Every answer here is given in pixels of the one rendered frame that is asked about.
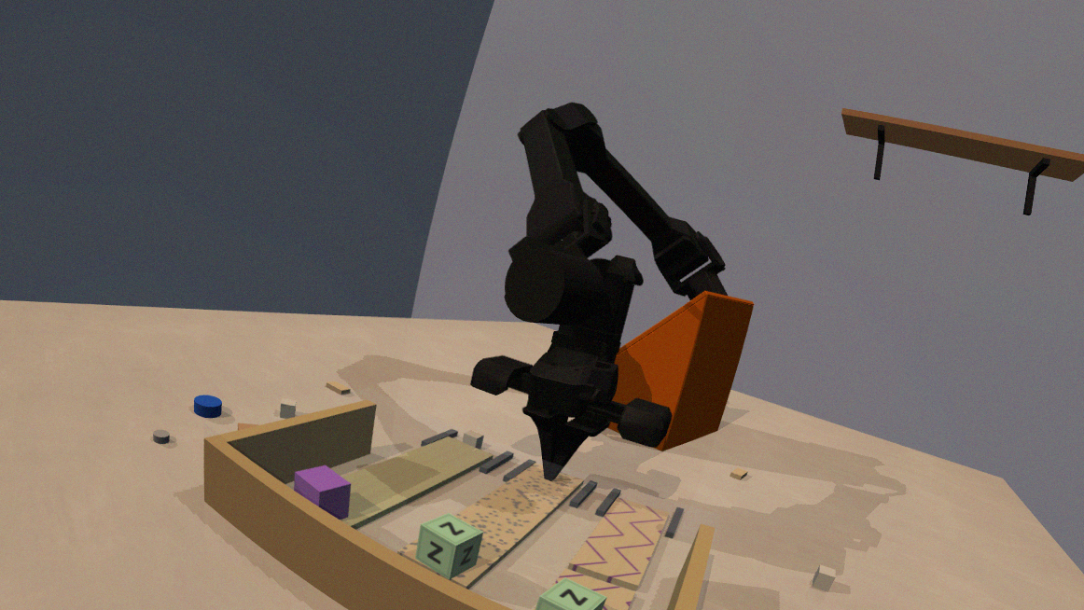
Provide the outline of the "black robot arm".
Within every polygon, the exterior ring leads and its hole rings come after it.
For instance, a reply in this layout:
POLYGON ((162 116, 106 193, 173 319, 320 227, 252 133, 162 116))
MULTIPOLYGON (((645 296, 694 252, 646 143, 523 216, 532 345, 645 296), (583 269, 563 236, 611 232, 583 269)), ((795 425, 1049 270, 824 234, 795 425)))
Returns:
MULTIPOLYGON (((518 139, 535 200, 526 217, 526 237, 508 250, 505 303, 517 319, 621 335, 633 287, 644 283, 633 257, 589 259, 612 241, 611 217, 585 194, 577 172, 597 184, 651 241, 654 260, 672 291, 691 300, 704 291, 728 296, 717 276, 726 269, 715 247, 687 221, 664 215, 606 150, 597 118, 585 105, 540 111, 522 125, 518 139), (712 262, 705 264, 708 257, 712 262)), ((598 356, 568 341, 569 335, 555 333, 549 352, 530 368, 528 405, 577 418, 589 403, 608 407, 619 373, 607 362, 606 347, 598 356)))

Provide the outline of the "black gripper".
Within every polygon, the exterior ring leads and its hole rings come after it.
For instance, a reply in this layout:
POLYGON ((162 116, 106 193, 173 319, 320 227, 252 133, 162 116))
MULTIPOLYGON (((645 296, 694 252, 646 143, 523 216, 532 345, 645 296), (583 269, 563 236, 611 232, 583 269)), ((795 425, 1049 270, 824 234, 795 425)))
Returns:
MULTIPOLYGON (((560 325, 558 330, 553 330, 553 335, 555 333, 569 335, 568 347, 582 350, 585 354, 603 356, 606 347, 607 362, 615 364, 622 334, 594 330, 580 325, 560 325), (592 340, 606 346, 591 343, 592 340)), ((470 384, 483 393, 493 395, 500 395, 508 388, 528 394, 531 367, 533 365, 508 356, 487 356, 478 361, 473 368, 470 384)), ((615 401, 611 401, 608 407, 589 403, 585 413, 570 421, 567 421, 568 417, 563 416, 560 411, 531 408, 528 400, 522 414, 535 423, 542 460, 563 467, 573 457, 577 447, 585 441, 585 438, 601 434, 610 421, 619 423, 619 434, 625 440, 648 447, 658 447, 672 420, 669 407, 637 397, 627 405, 615 401)))

